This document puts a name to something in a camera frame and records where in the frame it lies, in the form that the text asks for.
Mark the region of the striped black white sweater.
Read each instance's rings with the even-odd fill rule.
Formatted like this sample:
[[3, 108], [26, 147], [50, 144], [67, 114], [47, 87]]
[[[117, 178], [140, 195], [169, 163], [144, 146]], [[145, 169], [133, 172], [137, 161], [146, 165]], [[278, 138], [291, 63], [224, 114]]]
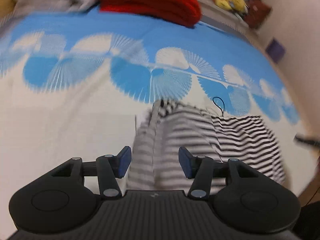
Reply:
[[158, 100], [142, 118], [127, 179], [131, 190], [184, 190], [178, 161], [185, 147], [217, 162], [236, 158], [282, 184], [285, 173], [278, 140], [258, 115], [223, 117], [175, 100]]

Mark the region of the purple box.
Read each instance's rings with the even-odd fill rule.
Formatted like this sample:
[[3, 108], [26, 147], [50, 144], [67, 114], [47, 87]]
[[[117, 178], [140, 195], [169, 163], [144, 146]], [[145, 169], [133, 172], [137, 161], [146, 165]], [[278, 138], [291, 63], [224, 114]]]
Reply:
[[275, 38], [271, 40], [265, 51], [274, 63], [279, 63], [286, 53], [285, 47]]

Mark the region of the blue white patterned bedsheet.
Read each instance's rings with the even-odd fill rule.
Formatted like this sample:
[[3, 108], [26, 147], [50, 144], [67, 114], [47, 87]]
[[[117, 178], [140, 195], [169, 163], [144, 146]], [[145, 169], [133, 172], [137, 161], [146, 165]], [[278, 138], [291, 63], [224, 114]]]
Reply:
[[259, 115], [279, 141], [284, 184], [301, 194], [317, 159], [285, 78], [248, 37], [204, 18], [193, 28], [100, 12], [1, 20], [1, 239], [15, 232], [9, 200], [71, 157], [132, 145], [161, 98], [225, 116]]

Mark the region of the yellow plush toys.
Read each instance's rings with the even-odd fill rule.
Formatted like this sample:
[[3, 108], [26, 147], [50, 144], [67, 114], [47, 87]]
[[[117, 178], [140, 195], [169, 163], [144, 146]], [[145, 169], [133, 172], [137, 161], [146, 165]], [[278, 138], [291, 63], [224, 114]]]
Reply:
[[244, 0], [213, 0], [213, 2], [226, 11], [246, 12], [246, 2]]

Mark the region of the red folded blanket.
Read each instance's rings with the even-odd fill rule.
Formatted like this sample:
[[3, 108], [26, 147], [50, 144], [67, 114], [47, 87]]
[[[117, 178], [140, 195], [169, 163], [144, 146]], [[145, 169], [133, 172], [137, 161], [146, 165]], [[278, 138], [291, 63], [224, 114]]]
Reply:
[[201, 19], [197, 0], [99, 0], [101, 11], [121, 12], [160, 18], [193, 27]]

